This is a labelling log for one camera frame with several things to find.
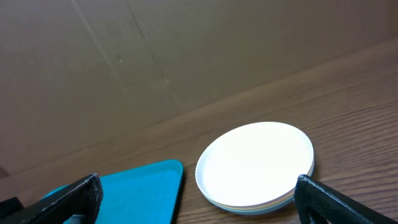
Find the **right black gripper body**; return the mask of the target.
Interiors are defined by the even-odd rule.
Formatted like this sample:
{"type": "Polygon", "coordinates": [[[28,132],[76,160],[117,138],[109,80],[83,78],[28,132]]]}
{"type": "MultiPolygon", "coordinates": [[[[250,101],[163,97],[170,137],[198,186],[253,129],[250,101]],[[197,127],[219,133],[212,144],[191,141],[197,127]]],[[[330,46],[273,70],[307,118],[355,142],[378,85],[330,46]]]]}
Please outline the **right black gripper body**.
{"type": "Polygon", "coordinates": [[[0,208],[2,212],[18,212],[24,209],[24,206],[17,197],[12,197],[1,201],[0,208]]]}

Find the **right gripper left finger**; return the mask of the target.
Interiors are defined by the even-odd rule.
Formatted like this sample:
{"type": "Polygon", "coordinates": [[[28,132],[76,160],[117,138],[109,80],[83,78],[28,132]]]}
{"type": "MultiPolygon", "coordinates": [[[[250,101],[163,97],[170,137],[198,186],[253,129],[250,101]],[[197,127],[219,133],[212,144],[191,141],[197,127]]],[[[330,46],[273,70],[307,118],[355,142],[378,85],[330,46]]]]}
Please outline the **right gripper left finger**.
{"type": "Polygon", "coordinates": [[[18,212],[1,211],[1,223],[94,223],[102,200],[101,181],[93,173],[18,212]]]}

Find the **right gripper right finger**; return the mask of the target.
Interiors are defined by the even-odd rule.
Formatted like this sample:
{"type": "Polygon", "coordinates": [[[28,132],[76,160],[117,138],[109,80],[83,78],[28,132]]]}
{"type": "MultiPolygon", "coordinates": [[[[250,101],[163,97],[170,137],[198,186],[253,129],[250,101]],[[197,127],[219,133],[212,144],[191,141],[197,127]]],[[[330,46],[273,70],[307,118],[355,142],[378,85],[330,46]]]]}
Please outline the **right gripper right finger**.
{"type": "Polygon", "coordinates": [[[294,204],[302,224],[397,224],[307,175],[298,176],[294,204]]]}

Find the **light blue plastic plate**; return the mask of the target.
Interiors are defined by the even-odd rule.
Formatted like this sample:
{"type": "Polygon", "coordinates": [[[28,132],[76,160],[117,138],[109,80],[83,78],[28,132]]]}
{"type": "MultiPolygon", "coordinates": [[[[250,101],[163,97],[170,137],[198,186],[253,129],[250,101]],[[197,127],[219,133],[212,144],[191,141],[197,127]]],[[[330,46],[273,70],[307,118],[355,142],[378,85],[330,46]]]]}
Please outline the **light blue plastic plate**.
{"type": "MultiPolygon", "coordinates": [[[[235,167],[232,170],[231,174],[229,173],[229,171],[227,171],[226,178],[227,179],[232,178],[232,181],[228,180],[228,183],[238,184],[238,189],[244,191],[246,190],[250,191],[252,185],[257,185],[257,184],[259,184],[260,186],[265,185],[265,181],[257,179],[261,174],[268,174],[268,173],[269,172],[266,170],[254,171],[251,170],[249,167],[246,167],[245,169],[238,169],[237,167],[235,167]]],[[[261,215],[278,210],[293,201],[295,187],[293,187],[292,190],[289,190],[288,192],[283,193],[278,197],[276,197],[276,194],[271,192],[272,200],[265,201],[259,204],[232,206],[232,205],[218,203],[210,196],[210,194],[208,194],[205,183],[206,180],[208,179],[206,177],[206,174],[207,174],[206,168],[197,166],[197,168],[195,169],[195,179],[201,193],[207,199],[207,201],[209,201],[216,207],[231,213],[235,213],[238,215],[261,215]]]]}

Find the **white plastic plate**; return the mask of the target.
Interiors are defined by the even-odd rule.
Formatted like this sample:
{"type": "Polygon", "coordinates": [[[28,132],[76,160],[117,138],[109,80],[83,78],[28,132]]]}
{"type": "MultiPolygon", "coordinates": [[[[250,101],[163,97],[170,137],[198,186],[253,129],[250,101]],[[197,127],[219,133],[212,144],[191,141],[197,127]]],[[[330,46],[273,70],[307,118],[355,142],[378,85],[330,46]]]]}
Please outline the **white plastic plate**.
{"type": "Polygon", "coordinates": [[[213,202],[249,208],[290,194],[315,165],[308,136],[285,123],[240,126],[215,139],[200,156],[195,179],[213,202]]]}

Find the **yellow-green plastic plate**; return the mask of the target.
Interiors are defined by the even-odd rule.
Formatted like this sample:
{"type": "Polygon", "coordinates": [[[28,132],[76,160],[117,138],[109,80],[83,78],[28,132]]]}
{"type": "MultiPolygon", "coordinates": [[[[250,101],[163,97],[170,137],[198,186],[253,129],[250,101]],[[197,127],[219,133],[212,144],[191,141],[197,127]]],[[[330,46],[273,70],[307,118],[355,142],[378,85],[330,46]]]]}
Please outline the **yellow-green plastic plate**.
{"type": "Polygon", "coordinates": [[[264,213],[270,213],[278,210],[288,203],[293,201],[293,195],[295,187],[292,185],[292,177],[299,171],[303,171],[303,167],[294,164],[287,164],[282,167],[281,171],[273,173],[274,164],[261,164],[255,162],[247,162],[240,165],[228,164],[226,166],[220,164],[210,164],[208,162],[199,162],[195,169],[195,179],[197,186],[200,189],[204,197],[213,205],[226,210],[228,212],[240,214],[240,215],[260,215],[264,213]],[[243,205],[243,206],[232,206],[217,202],[208,194],[205,187],[205,174],[207,171],[220,174],[223,171],[227,172],[228,177],[238,176],[238,180],[232,180],[232,184],[238,184],[233,189],[243,190],[242,194],[238,194],[238,198],[242,199],[244,196],[248,196],[249,199],[244,199],[243,202],[250,202],[254,198],[254,205],[243,205]],[[261,175],[270,174],[272,177],[279,178],[283,174],[288,177],[287,181],[278,180],[277,182],[282,185],[282,188],[286,190],[286,193],[282,193],[276,187],[266,186],[264,180],[259,180],[261,175]]]}

